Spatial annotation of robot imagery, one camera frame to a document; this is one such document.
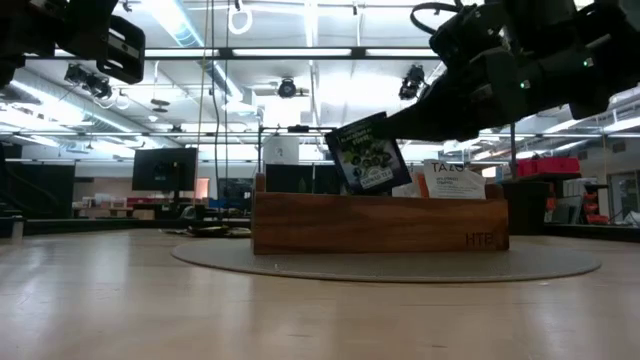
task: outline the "wooden crate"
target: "wooden crate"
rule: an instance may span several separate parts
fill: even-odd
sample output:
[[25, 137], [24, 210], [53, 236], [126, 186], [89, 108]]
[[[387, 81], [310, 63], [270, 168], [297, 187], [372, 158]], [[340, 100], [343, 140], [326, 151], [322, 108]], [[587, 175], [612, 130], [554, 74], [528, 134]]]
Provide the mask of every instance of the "wooden crate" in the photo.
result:
[[488, 200], [264, 192], [256, 177], [254, 254], [496, 251], [509, 249], [501, 187]]

